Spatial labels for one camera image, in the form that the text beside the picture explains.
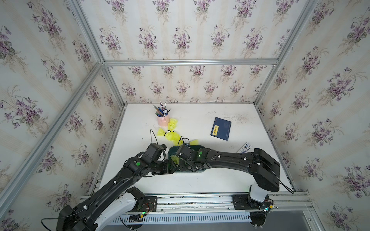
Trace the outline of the teal plastic storage box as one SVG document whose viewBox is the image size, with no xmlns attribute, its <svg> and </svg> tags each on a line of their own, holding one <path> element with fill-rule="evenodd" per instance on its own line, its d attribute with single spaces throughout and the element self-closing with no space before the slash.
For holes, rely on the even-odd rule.
<svg viewBox="0 0 370 231">
<path fill-rule="evenodd" d="M 170 158 L 170 156 L 175 155 L 175 153 L 177 152 L 177 150 L 178 150 L 179 147 L 180 146 L 174 146 L 174 147 L 171 147 L 169 149 L 169 152 L 168 152 L 168 161 L 172 161 L 171 158 Z M 187 159 L 186 161 L 188 161 L 188 162 L 191 161 L 191 162 L 194 162 L 194 163 L 201 163 L 201 162 L 199 162 L 199 160 L 202 159 L 203 154 L 202 154 L 202 152 L 200 152 L 200 154 L 199 154 L 199 151 L 198 151 L 197 156 L 194 159 Z M 206 170 L 206 168 L 204 167 L 204 164 L 203 163 L 202 163 L 202 170 L 200 170 L 200 171 L 179 171 L 178 170 L 178 165 L 175 165 L 175 172 L 174 173 L 204 172 L 205 170 Z"/>
</svg>

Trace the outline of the yellow shuttlecock six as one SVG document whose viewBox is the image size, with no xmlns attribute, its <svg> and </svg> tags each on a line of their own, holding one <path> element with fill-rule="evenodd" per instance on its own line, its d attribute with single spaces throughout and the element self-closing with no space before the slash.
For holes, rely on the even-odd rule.
<svg viewBox="0 0 370 231">
<path fill-rule="evenodd" d="M 176 156 L 176 155 L 172 155 L 172 156 L 170 156 L 170 158 L 171 158 L 171 160 L 173 161 L 173 163 L 175 164 L 175 165 L 178 165 L 179 164 L 179 157 L 178 156 Z"/>
</svg>

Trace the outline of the yellow shuttlecock twelve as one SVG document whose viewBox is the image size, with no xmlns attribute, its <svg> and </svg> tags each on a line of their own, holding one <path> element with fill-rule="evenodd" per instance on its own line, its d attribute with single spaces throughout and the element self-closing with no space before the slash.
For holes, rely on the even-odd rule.
<svg viewBox="0 0 370 231">
<path fill-rule="evenodd" d="M 199 145 L 199 141 L 198 140 L 193 140 L 189 143 L 189 145 Z"/>
</svg>

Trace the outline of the yellow shuttlecock one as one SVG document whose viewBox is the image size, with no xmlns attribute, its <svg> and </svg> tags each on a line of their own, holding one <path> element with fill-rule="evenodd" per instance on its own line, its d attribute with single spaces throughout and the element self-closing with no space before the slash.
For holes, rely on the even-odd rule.
<svg viewBox="0 0 370 231">
<path fill-rule="evenodd" d="M 175 118 L 170 118 L 168 124 L 168 130 L 173 131 L 177 127 L 178 120 Z"/>
</svg>

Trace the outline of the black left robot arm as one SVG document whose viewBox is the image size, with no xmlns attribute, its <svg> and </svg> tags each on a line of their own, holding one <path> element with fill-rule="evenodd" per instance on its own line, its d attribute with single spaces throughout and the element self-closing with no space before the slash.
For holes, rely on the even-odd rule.
<svg viewBox="0 0 370 231">
<path fill-rule="evenodd" d="M 159 160 L 162 151 L 141 152 L 129 158 L 121 170 L 102 188 L 74 208 L 66 206 L 59 213 L 58 231 L 100 231 L 116 217 L 142 203 L 144 194 L 134 184 L 152 175 L 173 174 L 172 160 Z"/>
</svg>

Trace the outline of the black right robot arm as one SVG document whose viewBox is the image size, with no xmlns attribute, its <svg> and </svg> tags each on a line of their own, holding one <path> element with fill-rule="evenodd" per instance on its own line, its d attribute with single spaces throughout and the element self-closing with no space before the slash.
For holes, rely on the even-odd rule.
<svg viewBox="0 0 370 231">
<path fill-rule="evenodd" d="M 247 153 L 227 153 L 209 148 L 198 151 L 188 146 L 179 147 L 176 154 L 179 168 L 196 172 L 211 168 L 227 168 L 251 174 L 255 183 L 250 198 L 262 203 L 270 192 L 280 190 L 280 163 L 260 148 Z"/>
</svg>

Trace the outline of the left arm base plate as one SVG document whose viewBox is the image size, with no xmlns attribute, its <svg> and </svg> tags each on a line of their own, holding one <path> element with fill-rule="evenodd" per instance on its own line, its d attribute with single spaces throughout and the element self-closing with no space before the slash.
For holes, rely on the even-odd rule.
<svg viewBox="0 0 370 231">
<path fill-rule="evenodd" d="M 158 197 L 147 196 L 139 199 L 134 207 L 126 213 L 139 213 L 139 212 L 156 212 L 157 210 Z"/>
</svg>

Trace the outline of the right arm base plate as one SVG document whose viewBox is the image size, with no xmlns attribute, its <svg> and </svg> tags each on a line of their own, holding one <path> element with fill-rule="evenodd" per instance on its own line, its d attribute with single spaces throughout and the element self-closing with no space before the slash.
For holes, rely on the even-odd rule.
<svg viewBox="0 0 370 231">
<path fill-rule="evenodd" d="M 232 195 L 232 203 L 235 210 L 263 210 L 269 211 L 273 208 L 273 200 L 267 195 L 263 202 L 252 200 L 249 194 Z"/>
</svg>

